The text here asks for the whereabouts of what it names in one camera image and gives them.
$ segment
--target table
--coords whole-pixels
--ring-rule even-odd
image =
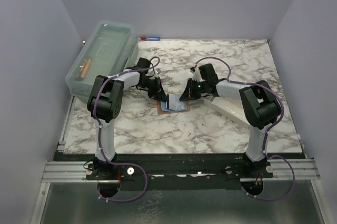
[[[232,80],[266,80],[282,98],[285,115],[270,134],[268,152],[302,152],[282,86],[266,40],[161,40],[141,41],[140,57],[159,56],[160,77],[167,94],[182,93],[190,67],[205,56],[225,60],[232,68]],[[212,63],[219,78],[227,68]],[[144,91],[131,88],[124,93],[122,109],[115,122],[115,147],[123,154],[240,153],[245,152],[249,129],[208,108],[201,100],[190,102],[186,113],[158,115],[156,101]],[[78,99],[71,111],[65,135],[65,154],[93,154],[96,129],[86,104]]]

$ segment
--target gray wall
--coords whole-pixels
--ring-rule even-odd
[[[29,223],[81,40],[61,0],[0,0],[0,222]]]
[[[305,149],[337,220],[337,0],[294,0],[270,46]]]
[[[62,0],[82,39],[102,19],[164,38],[267,38],[293,0]]]

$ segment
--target marble tabletop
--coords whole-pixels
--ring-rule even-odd
[[[140,57],[161,59],[159,68],[167,94],[182,93],[190,67],[205,56],[225,60],[232,68],[232,80],[266,80],[282,98],[285,115],[272,129],[268,152],[302,152],[286,103],[273,58],[266,40],[162,40],[139,43]],[[227,68],[217,60],[212,63],[219,78]],[[190,102],[185,113],[158,115],[156,101],[147,93],[131,88],[124,92],[122,109],[115,121],[117,153],[238,153],[244,152],[249,129],[208,108],[201,100]],[[86,105],[76,99],[66,133],[65,154],[93,154],[96,129]]]

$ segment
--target orange object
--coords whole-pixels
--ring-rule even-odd
[[[89,66],[91,64],[91,58],[89,58],[88,62],[86,63],[86,65],[84,66],[84,69],[82,71],[82,74],[81,74],[81,78],[84,78],[86,73],[88,72],[89,70]]]

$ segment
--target clear plastic bin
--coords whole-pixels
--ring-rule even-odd
[[[100,21],[65,78],[70,93],[87,103],[97,75],[120,73],[134,66],[137,58],[133,26]]]

